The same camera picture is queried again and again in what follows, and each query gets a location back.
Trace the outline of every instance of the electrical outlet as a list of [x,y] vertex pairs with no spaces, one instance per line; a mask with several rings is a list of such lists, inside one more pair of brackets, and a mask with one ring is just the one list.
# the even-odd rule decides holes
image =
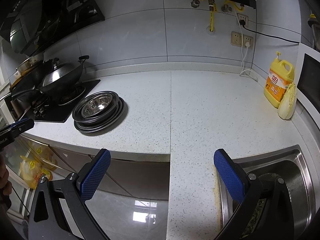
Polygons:
[[237,13],[237,16],[238,16],[239,21],[241,21],[241,20],[245,21],[244,27],[249,28],[249,17],[246,15],[240,14],[240,13]]
[[231,44],[241,46],[241,34],[240,33],[231,33]]
[[[253,47],[253,38],[250,37],[250,36],[247,36],[247,35],[243,35],[243,39],[244,39],[243,47],[245,48],[245,43],[249,42],[250,43],[249,49],[252,49],[252,47]],[[242,43],[241,33],[232,32],[231,33],[231,44],[241,47],[241,43]]]

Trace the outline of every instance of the black stovetop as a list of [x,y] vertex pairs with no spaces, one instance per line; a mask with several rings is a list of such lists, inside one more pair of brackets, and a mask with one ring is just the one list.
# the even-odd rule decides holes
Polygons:
[[28,112],[23,117],[28,117],[33,119],[35,122],[65,122],[76,105],[89,94],[89,92],[100,82],[100,80],[93,80],[88,82],[82,82],[81,84],[85,86],[84,93],[77,98],[75,101],[67,104],[65,106],[55,105],[50,109],[47,109],[44,116],[35,116],[33,109],[30,108]]

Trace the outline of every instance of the blue rubber pad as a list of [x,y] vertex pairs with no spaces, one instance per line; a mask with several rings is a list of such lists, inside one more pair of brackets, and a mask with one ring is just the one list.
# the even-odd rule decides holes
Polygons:
[[101,155],[100,159],[93,166],[87,177],[80,185],[80,197],[83,202],[92,199],[103,176],[110,166],[111,155],[108,150]]
[[216,166],[217,171],[226,185],[232,199],[241,203],[244,199],[244,185],[219,150],[216,150],[214,153],[213,163]]

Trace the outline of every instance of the kitchen countertop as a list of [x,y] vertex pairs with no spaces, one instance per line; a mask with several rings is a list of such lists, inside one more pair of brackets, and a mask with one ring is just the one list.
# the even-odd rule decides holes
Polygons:
[[70,116],[65,123],[35,122],[25,135],[76,152],[95,155],[106,148],[113,158],[170,161],[170,71],[100,79],[89,94],[115,91],[128,107],[125,119],[116,128],[100,135],[85,135],[76,130]]
[[[111,150],[113,157],[168,161],[171,157],[168,240],[214,239],[220,204],[213,153],[231,158],[299,144],[310,152],[292,121],[284,121],[263,87],[236,73],[153,71],[101,78],[91,93],[113,90],[129,106],[124,121],[99,136],[65,123],[39,123],[27,136],[62,146]],[[312,158],[307,159],[313,165]]]

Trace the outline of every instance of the stainless steel sink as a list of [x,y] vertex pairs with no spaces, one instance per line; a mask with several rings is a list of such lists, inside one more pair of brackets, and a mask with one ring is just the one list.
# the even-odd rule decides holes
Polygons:
[[[245,172],[260,176],[265,173],[279,174],[289,190],[294,219],[294,238],[297,239],[316,212],[316,201],[311,176],[299,145],[275,152],[233,160]],[[226,186],[219,177],[221,223],[225,226],[237,203],[233,202]]]

